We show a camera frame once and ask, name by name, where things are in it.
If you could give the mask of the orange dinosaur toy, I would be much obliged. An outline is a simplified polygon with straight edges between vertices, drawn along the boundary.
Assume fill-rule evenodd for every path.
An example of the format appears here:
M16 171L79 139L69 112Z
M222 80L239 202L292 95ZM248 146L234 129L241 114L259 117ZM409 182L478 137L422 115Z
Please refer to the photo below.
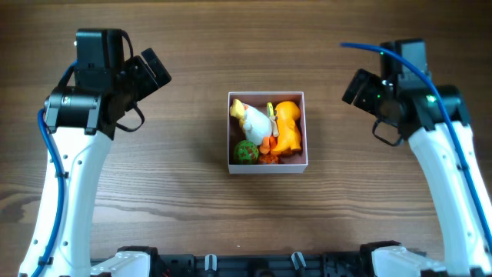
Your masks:
M297 120L301 117L301 110L292 101L284 101L275 107L277 127L279 131L278 143L271 150L272 155L281 155L284 152L298 152L301 147L301 133L297 127Z

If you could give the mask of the yellow rattle drum toy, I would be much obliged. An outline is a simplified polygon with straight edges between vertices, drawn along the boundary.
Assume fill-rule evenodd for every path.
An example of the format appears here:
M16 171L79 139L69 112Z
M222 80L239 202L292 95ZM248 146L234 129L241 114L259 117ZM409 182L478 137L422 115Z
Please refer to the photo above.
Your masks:
M271 102L268 102L267 103L267 117L271 121L272 135L274 137L278 137L279 136L279 131L278 131L277 123L276 123L277 116L276 116L276 113L275 113L275 110L274 110L274 106L273 106L273 104Z

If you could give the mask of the white duck toy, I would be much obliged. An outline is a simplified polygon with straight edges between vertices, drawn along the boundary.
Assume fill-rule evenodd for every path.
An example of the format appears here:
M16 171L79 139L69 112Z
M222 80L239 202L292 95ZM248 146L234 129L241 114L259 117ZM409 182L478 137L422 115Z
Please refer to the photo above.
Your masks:
M232 102L229 110L230 116L239 121L246 139L258 146L261 154L268 155L272 148L272 121L254 106L245 104L238 99Z

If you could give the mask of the orange round plastic toy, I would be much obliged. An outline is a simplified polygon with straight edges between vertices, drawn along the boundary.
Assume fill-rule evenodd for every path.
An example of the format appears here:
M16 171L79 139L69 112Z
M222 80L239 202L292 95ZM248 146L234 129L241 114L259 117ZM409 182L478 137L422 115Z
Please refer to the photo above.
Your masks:
M279 158L276 155L260 155L258 157L259 165L277 165L279 163Z

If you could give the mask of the green number ball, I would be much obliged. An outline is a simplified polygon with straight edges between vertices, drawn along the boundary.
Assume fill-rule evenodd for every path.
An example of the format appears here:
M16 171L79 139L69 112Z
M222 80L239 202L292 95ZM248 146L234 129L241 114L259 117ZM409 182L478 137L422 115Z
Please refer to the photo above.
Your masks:
M240 141L233 150L233 161L239 165L254 165L259 158L258 147L248 140Z

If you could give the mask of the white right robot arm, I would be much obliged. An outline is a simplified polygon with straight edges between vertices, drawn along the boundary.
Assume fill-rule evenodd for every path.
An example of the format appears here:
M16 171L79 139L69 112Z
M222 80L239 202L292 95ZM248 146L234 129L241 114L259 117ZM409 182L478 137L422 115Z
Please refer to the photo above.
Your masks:
M474 153L470 117L454 85L426 86L416 75L401 82L356 71L343 96L397 128L427 180L444 242L444 260L429 259L393 241L361 246L368 276L489 276L491 201Z

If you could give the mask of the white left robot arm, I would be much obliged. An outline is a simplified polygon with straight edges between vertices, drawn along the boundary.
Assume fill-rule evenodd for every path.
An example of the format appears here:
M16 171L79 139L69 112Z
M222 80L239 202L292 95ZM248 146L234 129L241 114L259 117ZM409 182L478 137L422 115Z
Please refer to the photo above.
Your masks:
M115 130L127 111L171 76L152 48L112 65L105 51L80 53L38 112L47 169L31 245L20 276L168 276L155 247L125 246L90 259L95 196Z

